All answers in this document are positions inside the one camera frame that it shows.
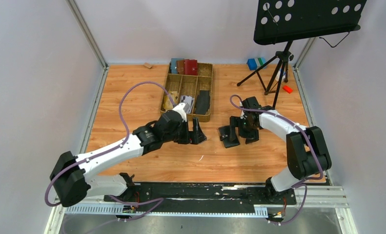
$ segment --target white wall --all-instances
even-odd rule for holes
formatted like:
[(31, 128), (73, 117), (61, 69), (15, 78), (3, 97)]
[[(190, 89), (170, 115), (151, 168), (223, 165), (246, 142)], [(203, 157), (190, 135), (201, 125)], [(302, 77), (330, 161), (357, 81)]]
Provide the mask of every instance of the white wall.
[[(271, 58), (284, 44), (253, 41), (257, 0), (77, 0), (109, 63), (169, 62), (194, 58), (245, 63)], [(295, 59), (305, 40), (295, 41)]]
[(59, 155), (77, 153), (101, 66), (64, 0), (0, 0), (0, 233), (42, 233)]
[(335, 49), (316, 40), (301, 74), (359, 233), (386, 233), (386, 0), (368, 0), (360, 25)]

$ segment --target music stand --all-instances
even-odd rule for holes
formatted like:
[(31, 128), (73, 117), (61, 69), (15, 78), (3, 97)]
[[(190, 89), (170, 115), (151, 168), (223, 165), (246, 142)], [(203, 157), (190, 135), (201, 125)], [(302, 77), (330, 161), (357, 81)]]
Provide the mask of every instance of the music stand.
[[(256, 16), (256, 26), (253, 40), (259, 45), (270, 45), (287, 42), (283, 51), (277, 51), (275, 56), (237, 83), (243, 84), (254, 74), (263, 86), (264, 94), (275, 93), (272, 107), (276, 107), (282, 76), (288, 81), (288, 65), (293, 54), (289, 49), (294, 40), (357, 31), (361, 27), (358, 22), (366, 0), (259, 0)], [(272, 78), (267, 87), (264, 85), (259, 71), (269, 63), (279, 59)], [(272, 84), (281, 70), (278, 86), (272, 91)]]

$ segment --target wood grain surface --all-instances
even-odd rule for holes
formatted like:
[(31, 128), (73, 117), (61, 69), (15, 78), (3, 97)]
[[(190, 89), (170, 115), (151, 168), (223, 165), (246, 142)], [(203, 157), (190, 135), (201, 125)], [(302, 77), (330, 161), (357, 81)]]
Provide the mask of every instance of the wood grain surface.
[[(274, 68), (275, 65), (270, 65), (262, 70), (261, 75), (265, 82), (270, 79)], [(264, 106), (272, 104), (274, 94), (265, 96), (262, 93), (263, 88), (257, 76), (240, 87), (236, 86), (238, 81), (250, 74), (246, 64), (214, 65), (214, 69), (211, 120), (201, 123), (207, 141), (200, 145), (169, 142), (159, 150), (117, 164), (101, 175), (127, 172), (130, 175), (135, 174), (135, 181), (264, 182), (286, 167), (285, 143), (266, 130), (260, 131), (258, 142), (245, 145), (244, 139), (241, 138), (240, 146), (224, 148), (219, 140), (218, 128), (228, 125), (230, 116), (240, 115), (240, 111), (230, 104), (229, 97), (232, 94), (238, 94), (242, 99), (256, 96)], [(123, 138), (125, 128), (118, 115), (122, 96), (130, 87), (141, 81), (151, 80), (164, 84), (167, 71), (167, 65), (154, 65), (151, 69), (143, 65), (111, 66), (87, 151)], [(289, 72), (289, 75), (289, 83), (286, 85), (293, 89), (293, 93), (288, 94), (281, 89), (276, 109), (285, 117), (308, 125), (293, 74)], [(152, 84), (139, 86), (128, 95), (122, 107), (122, 114), (131, 132), (159, 118), (162, 95), (163, 91)]]

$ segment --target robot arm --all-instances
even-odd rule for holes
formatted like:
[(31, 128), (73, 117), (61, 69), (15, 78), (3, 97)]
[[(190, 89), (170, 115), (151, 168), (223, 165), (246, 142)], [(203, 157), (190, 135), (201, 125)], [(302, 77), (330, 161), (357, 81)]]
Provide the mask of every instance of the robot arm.
[(266, 180), (266, 186), (271, 188), (271, 195), (289, 190), (294, 184), (311, 175), (319, 173), (311, 151), (306, 151), (306, 141), (298, 126), (306, 133), (315, 155), (323, 170), (328, 170), (332, 163), (326, 147), (324, 135), (320, 128), (307, 128), (277, 117), (278, 111), (270, 106), (262, 107), (255, 97), (249, 97), (241, 102), (245, 109), (263, 110), (264, 112), (242, 111), (240, 117), (230, 117), (230, 125), (219, 128), (220, 140), (226, 148), (239, 145), (235, 128), (239, 128), (239, 136), (246, 138), (246, 144), (259, 140), (259, 129), (267, 129), (286, 142), (287, 167), (279, 174)]
[[(128, 140), (120, 139), (110, 145), (92, 152), (72, 155), (63, 153), (50, 179), (67, 166), (81, 161), (86, 162), (64, 173), (54, 183), (54, 188), (64, 207), (77, 204), (85, 197), (96, 195), (121, 195), (128, 186), (133, 185), (132, 177), (126, 173), (116, 176), (99, 176), (100, 172), (125, 160), (145, 155), (161, 148), (163, 143), (174, 141), (178, 144), (200, 144), (206, 140), (199, 122), (193, 119), (193, 131), (188, 130), (186, 110), (189, 106), (180, 103), (171, 111), (162, 114), (159, 120), (141, 126), (129, 134)], [(94, 155), (102, 156), (90, 160)]]

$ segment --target tripod leg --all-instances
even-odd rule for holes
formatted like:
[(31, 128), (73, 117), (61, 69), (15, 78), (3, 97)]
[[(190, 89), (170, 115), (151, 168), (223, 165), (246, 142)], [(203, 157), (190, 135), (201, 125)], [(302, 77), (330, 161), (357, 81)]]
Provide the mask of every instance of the tripod leg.
[(278, 87), (276, 88), (276, 93), (275, 93), (275, 99), (273, 100), (273, 105), (272, 105), (273, 109), (276, 108), (276, 102), (278, 101), (279, 91), (281, 90), (283, 73), (284, 73), (285, 67), (287, 69), (287, 65), (288, 65), (288, 62), (283, 62), (283, 64), (282, 64), (281, 76), (279, 77)]
[(266, 87), (265, 87), (265, 85), (264, 85), (264, 83), (263, 83), (262, 77), (260, 76), (259, 72), (257, 72), (256, 74), (257, 74), (258, 77), (259, 77), (259, 80), (260, 80), (260, 83), (261, 83), (262, 86), (263, 86), (263, 89), (266, 91)]
[(288, 72), (289, 62), (286, 62), (286, 73), (284, 75), (284, 82), (287, 83), (289, 80), (287, 79), (287, 72)]
[(273, 81), (275, 80), (275, 78), (276, 78), (276, 76), (277, 76), (277, 74), (278, 74), (278, 72), (279, 72), (279, 69), (281, 68), (281, 66), (282, 66), (283, 63), (284, 63), (284, 62), (283, 62), (282, 60), (279, 60), (278, 65), (276, 66), (275, 72), (273, 72), (272, 78), (270, 78), (269, 84), (268, 84), (267, 87), (266, 87), (266, 90), (265, 90), (265, 92), (264, 92), (265, 95), (268, 95), (268, 94), (269, 94), (270, 89), (272, 88)]
[(254, 75), (256, 72), (259, 72), (261, 69), (263, 69), (264, 67), (266, 67), (269, 63), (271, 63), (273, 60), (275, 60), (278, 56), (275, 55), (273, 58), (271, 58), (269, 61), (267, 61), (265, 64), (263, 64), (262, 66), (260, 66), (258, 69), (256, 69), (254, 72), (252, 72), (250, 75), (248, 75), (246, 78), (244, 78), (242, 81), (240, 81), (239, 83), (237, 83), (237, 86), (240, 86), (241, 84), (243, 84), (243, 82), (245, 82), (246, 80), (248, 80), (250, 77), (252, 77), (252, 75)]

